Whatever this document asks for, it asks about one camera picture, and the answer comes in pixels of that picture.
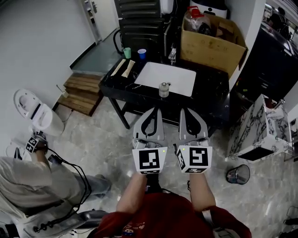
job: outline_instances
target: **red shirt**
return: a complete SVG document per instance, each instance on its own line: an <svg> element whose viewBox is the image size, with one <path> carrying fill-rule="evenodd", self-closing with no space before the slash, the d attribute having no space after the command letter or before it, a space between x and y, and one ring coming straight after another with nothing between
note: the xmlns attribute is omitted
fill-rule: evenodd
<svg viewBox="0 0 298 238"><path fill-rule="evenodd" d="M234 230L241 238L251 238L250 230L225 209L213 206L215 227ZM113 212L103 217L89 238L102 237L214 238L212 228L201 212L196 213L190 201L168 193L145 195L142 207L135 214Z"/></svg>

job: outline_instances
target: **cardboard box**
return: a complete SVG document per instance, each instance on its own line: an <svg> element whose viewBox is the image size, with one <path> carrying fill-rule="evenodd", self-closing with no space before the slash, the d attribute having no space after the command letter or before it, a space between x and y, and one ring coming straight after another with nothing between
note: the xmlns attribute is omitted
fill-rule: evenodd
<svg viewBox="0 0 298 238"><path fill-rule="evenodd" d="M220 69L230 78L245 60L247 47L244 38L233 21L210 14L206 16L210 19L212 35L218 37L186 31L183 20L180 58Z"/></svg>

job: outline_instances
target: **white toilet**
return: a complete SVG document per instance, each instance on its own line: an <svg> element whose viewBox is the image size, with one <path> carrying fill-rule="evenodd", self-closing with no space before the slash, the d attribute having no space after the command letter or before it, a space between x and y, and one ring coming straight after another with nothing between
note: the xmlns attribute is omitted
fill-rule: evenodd
<svg viewBox="0 0 298 238"><path fill-rule="evenodd" d="M20 89L14 93L14 106L22 117L32 121L37 130L52 136L62 134L64 130L62 120L29 90Z"/></svg>

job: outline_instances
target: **wooden board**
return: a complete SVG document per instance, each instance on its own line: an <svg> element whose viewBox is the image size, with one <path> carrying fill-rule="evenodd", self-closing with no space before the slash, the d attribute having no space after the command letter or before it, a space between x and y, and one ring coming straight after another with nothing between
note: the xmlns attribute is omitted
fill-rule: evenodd
<svg viewBox="0 0 298 238"><path fill-rule="evenodd" d="M88 74L72 74L64 86L69 96L60 96L58 103L77 112L92 116L103 98L99 89L100 76Z"/></svg>

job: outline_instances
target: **green cup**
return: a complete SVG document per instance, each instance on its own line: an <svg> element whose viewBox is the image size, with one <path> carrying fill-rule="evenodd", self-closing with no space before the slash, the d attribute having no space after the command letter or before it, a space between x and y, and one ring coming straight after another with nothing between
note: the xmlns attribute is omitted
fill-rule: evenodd
<svg viewBox="0 0 298 238"><path fill-rule="evenodd" d="M125 58L130 59L131 58L131 49L129 47L124 48L123 52L125 54Z"/></svg>

